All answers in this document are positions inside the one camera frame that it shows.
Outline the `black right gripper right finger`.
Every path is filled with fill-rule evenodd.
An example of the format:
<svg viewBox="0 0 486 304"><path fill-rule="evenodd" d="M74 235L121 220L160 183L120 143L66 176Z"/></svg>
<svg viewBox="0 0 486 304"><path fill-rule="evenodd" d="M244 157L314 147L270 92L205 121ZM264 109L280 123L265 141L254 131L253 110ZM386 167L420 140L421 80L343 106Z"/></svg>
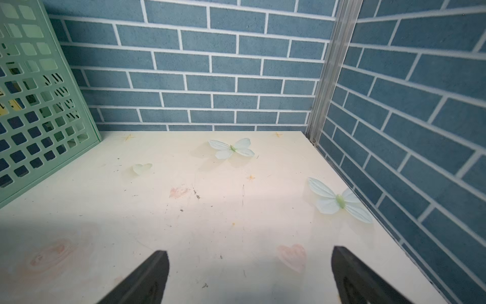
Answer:
<svg viewBox="0 0 486 304"><path fill-rule="evenodd" d="M344 246L333 248L331 266L342 303L411 304Z"/></svg>

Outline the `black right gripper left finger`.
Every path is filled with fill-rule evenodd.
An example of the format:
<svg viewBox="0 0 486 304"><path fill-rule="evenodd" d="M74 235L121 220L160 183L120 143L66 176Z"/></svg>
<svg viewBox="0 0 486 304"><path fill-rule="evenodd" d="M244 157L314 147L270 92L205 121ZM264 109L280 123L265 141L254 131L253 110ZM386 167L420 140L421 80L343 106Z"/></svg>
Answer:
<svg viewBox="0 0 486 304"><path fill-rule="evenodd" d="M98 303L161 303L169 270L167 252L155 251Z"/></svg>

